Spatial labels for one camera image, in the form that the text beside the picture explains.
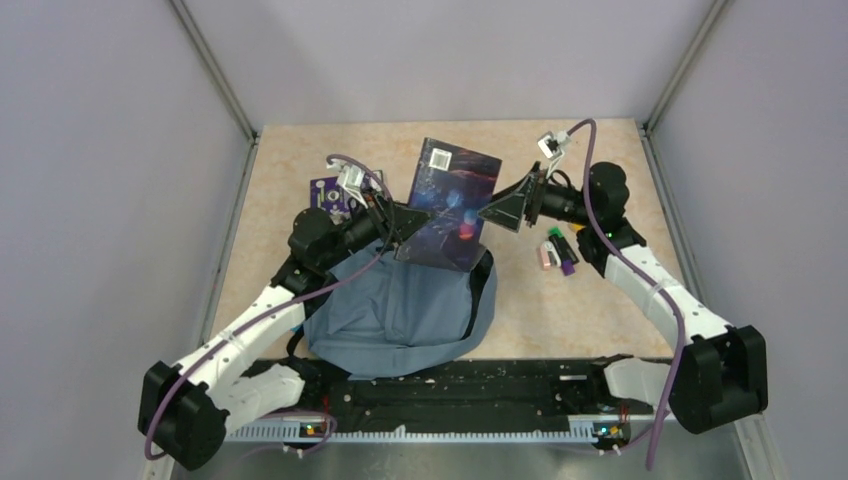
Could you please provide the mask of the dark blue paperback book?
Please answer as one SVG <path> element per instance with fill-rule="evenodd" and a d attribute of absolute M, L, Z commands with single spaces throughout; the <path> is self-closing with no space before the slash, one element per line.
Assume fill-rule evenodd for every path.
<path fill-rule="evenodd" d="M 467 272 L 482 256 L 484 221 L 478 212 L 494 195 L 502 160 L 427 137 L 413 178 L 408 206 L 432 218 L 398 247 L 395 259 Z"/>

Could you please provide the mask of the purple cover book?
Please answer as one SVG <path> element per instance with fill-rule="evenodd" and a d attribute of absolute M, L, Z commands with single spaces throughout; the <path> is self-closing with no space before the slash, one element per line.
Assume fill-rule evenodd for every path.
<path fill-rule="evenodd" d="M 336 176 L 314 178 L 309 181 L 309 206 L 321 209 L 332 216 L 349 217 L 355 201 L 338 183 Z"/>

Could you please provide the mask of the blue grey backpack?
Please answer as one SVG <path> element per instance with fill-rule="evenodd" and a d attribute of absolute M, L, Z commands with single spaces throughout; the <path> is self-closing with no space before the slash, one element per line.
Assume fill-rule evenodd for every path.
<path fill-rule="evenodd" d="M 332 269 L 342 280 L 304 323 L 317 357 L 356 379 L 400 377 L 478 347 L 495 317 L 498 276 L 485 251 L 469 272 L 376 260 L 373 244 Z"/>

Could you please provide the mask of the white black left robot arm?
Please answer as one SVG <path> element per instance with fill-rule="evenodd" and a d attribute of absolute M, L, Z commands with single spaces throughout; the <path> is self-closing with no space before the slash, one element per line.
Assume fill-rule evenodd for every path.
<path fill-rule="evenodd" d="M 333 267 L 375 242 L 397 246 L 433 217 L 379 194 L 367 195 L 341 224 L 320 208 L 301 211 L 293 220 L 289 256 L 250 306 L 194 352 L 172 365 L 159 361 L 145 373 L 137 427 L 145 436 L 146 459 L 169 457 L 196 470 L 227 434 L 264 414 L 287 406 L 302 414 L 314 410 L 320 386 L 289 367 L 272 366 L 255 380 L 241 375 L 333 290 L 367 270 L 337 280 Z"/>

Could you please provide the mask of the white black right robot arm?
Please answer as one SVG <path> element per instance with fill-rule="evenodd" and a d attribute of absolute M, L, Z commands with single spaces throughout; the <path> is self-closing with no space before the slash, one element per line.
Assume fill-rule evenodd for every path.
<path fill-rule="evenodd" d="M 589 404 L 612 412 L 625 400 L 670 413 L 700 434 L 763 412 L 769 404 L 767 348 L 753 326 L 736 327 L 709 310 L 660 263 L 625 217 L 624 170 L 589 167 L 584 185 L 560 185 L 539 167 L 495 194 L 480 216 L 511 231 L 541 216 L 579 225 L 579 252 L 638 306 L 673 348 L 670 363 L 613 360 L 586 385 Z"/>

